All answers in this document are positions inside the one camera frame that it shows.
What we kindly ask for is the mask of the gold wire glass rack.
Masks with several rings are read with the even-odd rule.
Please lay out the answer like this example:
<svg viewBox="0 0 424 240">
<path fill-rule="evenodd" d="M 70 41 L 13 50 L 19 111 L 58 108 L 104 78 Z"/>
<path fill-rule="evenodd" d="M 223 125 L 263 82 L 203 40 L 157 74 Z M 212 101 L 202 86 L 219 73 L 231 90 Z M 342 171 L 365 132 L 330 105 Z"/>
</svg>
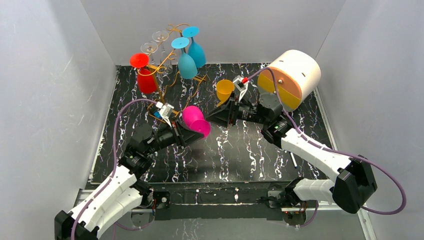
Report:
<svg viewBox="0 0 424 240">
<path fill-rule="evenodd" d="M 172 66 L 172 61 L 177 61 L 180 58 L 181 55 L 181 50 L 180 49 L 174 49 L 171 46 L 171 43 L 174 39 L 179 38 L 179 37 L 183 37 L 183 30 L 187 27 L 191 27 L 191 25 L 189 24 L 178 24 L 178 25 L 173 25 L 173 24 L 169 24 L 166 31 L 168 31 L 169 33 L 169 37 L 166 41 L 163 42 L 163 45 L 165 47 L 165 51 L 166 52 L 162 52 L 160 47 L 157 48 L 157 51 L 155 52 L 155 57 L 156 57 L 156 65 L 151 65 L 150 64 L 150 59 L 149 59 L 149 63 L 146 66 L 146 68 L 149 68 L 151 71 L 151 75 L 154 76 L 154 81 L 156 84 L 156 88 L 157 90 L 153 93 L 158 93 L 159 97 L 155 99 L 156 102 L 161 102 L 161 103 L 165 103 L 166 99 L 166 93 L 168 90 L 170 90 L 176 83 L 177 80 L 194 80 L 197 82 L 197 87 L 196 90 L 193 93 L 188 93 L 187 94 L 187 101 L 185 106 L 181 107 L 180 110 L 173 110 L 173 116 L 177 117 L 183 109 L 185 109 L 186 107 L 189 106 L 189 103 L 191 102 L 191 100 L 198 95 L 199 92 L 199 88 L 201 86 L 202 83 L 205 83 L 208 80 L 208 77 L 206 75 L 202 76 L 199 74 L 199 68 L 197 68 L 197 75 L 194 78 L 191 79 L 184 79 L 181 77 L 180 75 L 180 71 L 178 68 L 178 63 L 176 66 L 176 71 L 174 74 L 174 80 L 172 82 L 172 84 L 170 85 L 165 85 L 162 86 L 158 80 L 161 80 L 163 78 L 163 76 L 171 74 L 173 72 L 173 66 Z M 190 43 L 188 44 L 188 46 L 185 48 L 185 52 L 188 54 L 189 51 L 189 46 L 191 45 L 191 39 L 188 38 Z"/>
</svg>

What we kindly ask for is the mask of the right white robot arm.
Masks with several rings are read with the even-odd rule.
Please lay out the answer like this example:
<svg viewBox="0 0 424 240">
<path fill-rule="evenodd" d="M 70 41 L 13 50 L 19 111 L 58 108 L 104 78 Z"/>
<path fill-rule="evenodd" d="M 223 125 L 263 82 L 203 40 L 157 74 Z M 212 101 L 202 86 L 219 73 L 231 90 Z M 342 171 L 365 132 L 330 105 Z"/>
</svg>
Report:
<svg viewBox="0 0 424 240">
<path fill-rule="evenodd" d="M 232 93 L 222 105 L 210 111 L 208 122 L 227 128 L 237 120 L 262 125 L 263 138 L 276 147 L 293 153 L 321 170 L 327 179 L 296 178 L 280 194 L 280 202 L 296 205 L 305 201 L 337 204 L 355 214 L 378 189 L 372 167 L 361 156 L 349 157 L 327 151 L 327 146 L 299 134 L 285 115 L 277 96 L 264 93 L 258 103 L 238 100 Z"/>
</svg>

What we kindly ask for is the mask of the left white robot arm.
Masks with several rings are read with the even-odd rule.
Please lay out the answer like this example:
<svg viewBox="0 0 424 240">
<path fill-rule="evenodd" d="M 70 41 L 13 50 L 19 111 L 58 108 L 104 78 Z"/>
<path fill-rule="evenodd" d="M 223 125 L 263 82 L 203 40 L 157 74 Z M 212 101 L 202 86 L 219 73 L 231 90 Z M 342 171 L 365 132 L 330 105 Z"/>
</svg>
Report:
<svg viewBox="0 0 424 240">
<path fill-rule="evenodd" d="M 191 130 L 179 121 L 158 131 L 144 123 L 138 126 L 111 173 L 84 201 L 54 218 L 56 240 L 98 240 L 123 215 L 139 206 L 153 204 L 153 188 L 141 176 L 153 164 L 152 154 L 171 145 L 186 147 L 205 133 Z"/>
</svg>

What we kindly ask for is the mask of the yellow wine glass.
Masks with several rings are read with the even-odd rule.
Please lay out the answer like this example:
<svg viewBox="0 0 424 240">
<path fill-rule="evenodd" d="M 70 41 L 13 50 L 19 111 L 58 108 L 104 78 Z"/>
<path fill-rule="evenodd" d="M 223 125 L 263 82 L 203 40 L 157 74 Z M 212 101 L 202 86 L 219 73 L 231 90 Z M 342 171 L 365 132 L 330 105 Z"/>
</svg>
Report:
<svg viewBox="0 0 424 240">
<path fill-rule="evenodd" d="M 223 79 L 216 84 L 216 95 L 219 100 L 217 106 L 224 104 L 234 91 L 234 83 L 228 79 Z"/>
</svg>

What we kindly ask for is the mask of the magenta wine glass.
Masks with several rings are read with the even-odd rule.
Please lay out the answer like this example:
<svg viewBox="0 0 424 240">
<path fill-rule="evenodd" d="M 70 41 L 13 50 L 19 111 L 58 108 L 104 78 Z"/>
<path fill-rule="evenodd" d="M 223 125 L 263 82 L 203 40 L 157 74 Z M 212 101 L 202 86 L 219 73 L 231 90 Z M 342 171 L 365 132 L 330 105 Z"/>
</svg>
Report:
<svg viewBox="0 0 424 240">
<path fill-rule="evenodd" d="M 187 127 L 195 132 L 202 133 L 206 138 L 211 132 L 211 125 L 205 120 L 202 111 L 194 105 L 186 107 L 182 111 L 183 122 Z"/>
</svg>

